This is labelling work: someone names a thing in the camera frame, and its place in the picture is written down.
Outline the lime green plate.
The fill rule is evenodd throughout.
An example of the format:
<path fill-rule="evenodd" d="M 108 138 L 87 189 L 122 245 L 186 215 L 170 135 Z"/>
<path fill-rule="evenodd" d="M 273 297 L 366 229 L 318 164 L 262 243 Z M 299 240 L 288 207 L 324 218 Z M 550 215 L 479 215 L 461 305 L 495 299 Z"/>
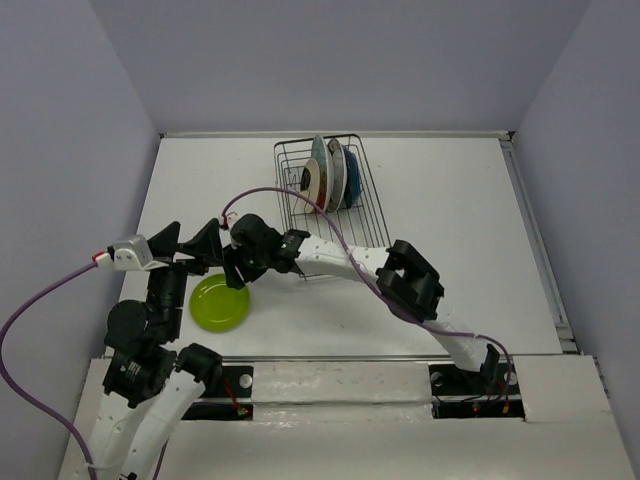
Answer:
<path fill-rule="evenodd" d="M 234 289 L 224 274 L 214 274 L 200 281 L 189 299 L 189 313 L 201 329 L 223 333 L 239 326 L 250 311 L 251 296 L 247 287 Z"/>

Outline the cream plate with flower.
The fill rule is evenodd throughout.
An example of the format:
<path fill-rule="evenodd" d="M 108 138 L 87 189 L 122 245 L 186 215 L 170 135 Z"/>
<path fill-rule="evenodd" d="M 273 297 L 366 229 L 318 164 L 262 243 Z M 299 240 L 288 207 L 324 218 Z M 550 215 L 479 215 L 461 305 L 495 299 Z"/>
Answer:
<path fill-rule="evenodd" d="M 300 177 L 300 193 L 315 205 L 320 205 L 320 180 L 320 169 L 317 161 L 313 158 L 308 158 Z"/>

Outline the white plate teal lettered rim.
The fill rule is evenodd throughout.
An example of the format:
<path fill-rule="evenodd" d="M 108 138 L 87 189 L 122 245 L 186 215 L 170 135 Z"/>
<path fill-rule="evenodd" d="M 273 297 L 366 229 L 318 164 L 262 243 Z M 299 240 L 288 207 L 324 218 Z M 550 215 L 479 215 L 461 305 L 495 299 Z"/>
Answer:
<path fill-rule="evenodd" d="M 331 139 L 328 142 L 328 149 L 331 153 L 331 164 L 333 168 L 333 185 L 331 190 L 331 196 L 329 199 L 329 205 L 327 207 L 328 213 L 335 212 L 341 205 L 347 186 L 347 163 L 344 153 L 344 147 L 337 139 Z"/>

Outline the dark blue plate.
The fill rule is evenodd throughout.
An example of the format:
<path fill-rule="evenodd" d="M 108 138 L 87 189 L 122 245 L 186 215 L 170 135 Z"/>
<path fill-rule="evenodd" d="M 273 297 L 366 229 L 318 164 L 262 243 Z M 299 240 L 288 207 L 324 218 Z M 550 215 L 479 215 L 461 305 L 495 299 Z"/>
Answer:
<path fill-rule="evenodd" d="M 347 208 L 351 208 L 358 201 L 361 194 L 360 171 L 357 158 L 348 148 L 344 149 L 347 166 L 347 186 L 344 193 L 344 201 Z"/>

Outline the red and teal plate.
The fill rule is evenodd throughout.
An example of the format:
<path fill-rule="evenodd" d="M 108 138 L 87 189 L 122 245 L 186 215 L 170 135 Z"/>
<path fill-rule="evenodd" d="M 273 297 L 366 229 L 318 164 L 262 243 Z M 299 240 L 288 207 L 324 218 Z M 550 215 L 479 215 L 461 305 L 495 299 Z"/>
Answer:
<path fill-rule="evenodd" d="M 334 168 L 332 154 L 324 137 L 320 134 L 312 140 L 311 156 L 319 168 L 319 193 L 317 204 L 323 211 L 327 211 L 333 191 Z"/>

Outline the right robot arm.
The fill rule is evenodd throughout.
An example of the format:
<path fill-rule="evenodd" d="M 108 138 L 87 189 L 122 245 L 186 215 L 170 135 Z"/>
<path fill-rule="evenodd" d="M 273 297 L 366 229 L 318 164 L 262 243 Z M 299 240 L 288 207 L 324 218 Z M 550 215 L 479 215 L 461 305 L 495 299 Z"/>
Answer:
<path fill-rule="evenodd" d="M 499 352 L 466 325 L 438 318 L 444 297 L 440 275 L 410 243 L 397 240 L 390 247 L 371 248 L 332 242 L 303 230 L 280 233 L 255 214 L 230 222 L 229 232 L 231 244 L 224 257 L 236 282 L 253 282 L 273 270 L 363 283 L 393 315 L 436 339 L 468 390 L 482 392 L 496 381 Z"/>

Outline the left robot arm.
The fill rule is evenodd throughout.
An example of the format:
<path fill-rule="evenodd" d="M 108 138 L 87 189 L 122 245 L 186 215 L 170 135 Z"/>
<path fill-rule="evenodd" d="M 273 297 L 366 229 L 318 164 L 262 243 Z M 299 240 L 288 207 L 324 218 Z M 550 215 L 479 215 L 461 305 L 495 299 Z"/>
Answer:
<path fill-rule="evenodd" d="M 96 254 L 99 268 L 148 275 L 143 300 L 123 300 L 107 317 L 104 343 L 113 351 L 103 380 L 98 418 L 89 440 L 88 471 L 118 479 L 135 434 L 175 370 L 177 353 L 166 349 L 180 334 L 187 279 L 223 260 L 218 219 L 189 241 L 174 221 L 151 238 L 137 234 Z"/>

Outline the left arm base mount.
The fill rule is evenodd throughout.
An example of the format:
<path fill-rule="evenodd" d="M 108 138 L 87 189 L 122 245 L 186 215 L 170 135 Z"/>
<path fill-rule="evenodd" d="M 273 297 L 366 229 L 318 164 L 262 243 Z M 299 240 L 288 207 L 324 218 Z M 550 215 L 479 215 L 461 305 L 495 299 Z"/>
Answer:
<path fill-rule="evenodd" d="M 224 365 L 222 376 L 208 387 L 182 416 L 183 421 L 250 421 L 254 367 Z"/>

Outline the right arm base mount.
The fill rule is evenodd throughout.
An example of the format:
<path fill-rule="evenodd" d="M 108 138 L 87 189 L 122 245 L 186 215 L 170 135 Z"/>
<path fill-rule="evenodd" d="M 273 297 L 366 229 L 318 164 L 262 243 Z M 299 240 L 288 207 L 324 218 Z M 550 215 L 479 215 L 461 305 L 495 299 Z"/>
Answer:
<path fill-rule="evenodd" d="M 440 363 L 429 374 L 435 419 L 525 418 L 515 367 L 493 345 L 479 372 Z"/>

